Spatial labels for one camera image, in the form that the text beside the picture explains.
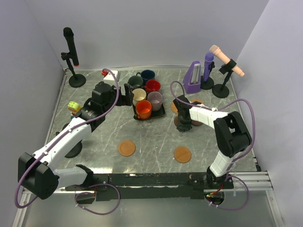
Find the light wood coaster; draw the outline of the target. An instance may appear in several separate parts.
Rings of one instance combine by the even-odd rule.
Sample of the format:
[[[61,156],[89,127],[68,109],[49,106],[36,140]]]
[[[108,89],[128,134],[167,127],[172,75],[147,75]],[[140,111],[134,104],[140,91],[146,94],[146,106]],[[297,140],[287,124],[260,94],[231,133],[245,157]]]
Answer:
[[[122,156],[128,157],[135,152],[135,144],[131,140],[124,140],[118,146],[118,151]]]
[[[191,159],[191,152],[187,147],[177,147],[174,150],[174,158],[180,163],[187,163]]]

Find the woven rattan coaster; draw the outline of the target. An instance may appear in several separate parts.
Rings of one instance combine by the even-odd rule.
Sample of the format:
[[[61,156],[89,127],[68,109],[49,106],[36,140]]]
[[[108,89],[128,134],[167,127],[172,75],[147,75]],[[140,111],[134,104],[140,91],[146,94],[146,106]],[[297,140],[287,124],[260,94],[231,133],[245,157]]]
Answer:
[[[191,99],[190,102],[195,104],[195,105],[204,104],[204,102],[201,99],[197,99],[197,98]]]
[[[173,113],[178,114],[178,109],[175,106],[174,102],[171,103],[170,108],[171,108],[171,110],[172,110]]]

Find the dark wood coaster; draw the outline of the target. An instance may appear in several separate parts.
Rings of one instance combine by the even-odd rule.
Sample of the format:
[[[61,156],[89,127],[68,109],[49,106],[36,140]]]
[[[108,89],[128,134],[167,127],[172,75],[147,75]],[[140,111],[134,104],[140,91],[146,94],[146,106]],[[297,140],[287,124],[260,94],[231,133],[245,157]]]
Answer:
[[[193,121],[193,120],[192,120],[192,124],[193,124],[194,126],[201,126],[201,125],[203,125],[202,122]]]
[[[178,116],[176,116],[176,117],[174,118],[174,124],[175,124],[176,127],[178,126]]]

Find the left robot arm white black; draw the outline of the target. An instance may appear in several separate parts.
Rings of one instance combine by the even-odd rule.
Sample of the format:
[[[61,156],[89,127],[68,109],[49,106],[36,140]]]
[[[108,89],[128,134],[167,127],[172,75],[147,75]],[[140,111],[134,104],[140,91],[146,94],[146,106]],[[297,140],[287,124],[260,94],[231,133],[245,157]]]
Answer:
[[[128,84],[125,94],[115,86],[98,83],[84,106],[70,123],[48,144],[30,155],[24,153],[18,160],[18,185],[44,200],[61,187],[77,185],[83,190],[93,186],[93,171],[84,165],[58,169],[63,158],[88,137],[104,120],[114,106],[131,106],[133,93]]]

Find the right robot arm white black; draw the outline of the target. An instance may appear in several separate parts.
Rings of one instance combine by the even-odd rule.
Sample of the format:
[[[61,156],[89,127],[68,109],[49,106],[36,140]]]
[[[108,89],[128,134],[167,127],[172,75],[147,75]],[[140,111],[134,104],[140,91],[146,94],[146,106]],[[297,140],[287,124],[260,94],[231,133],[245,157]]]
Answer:
[[[252,137],[241,114],[191,103],[184,95],[175,98],[173,103],[178,110],[178,131],[189,131],[193,121],[214,129],[219,151],[206,171],[206,181],[211,188],[218,188],[234,160],[252,144]]]

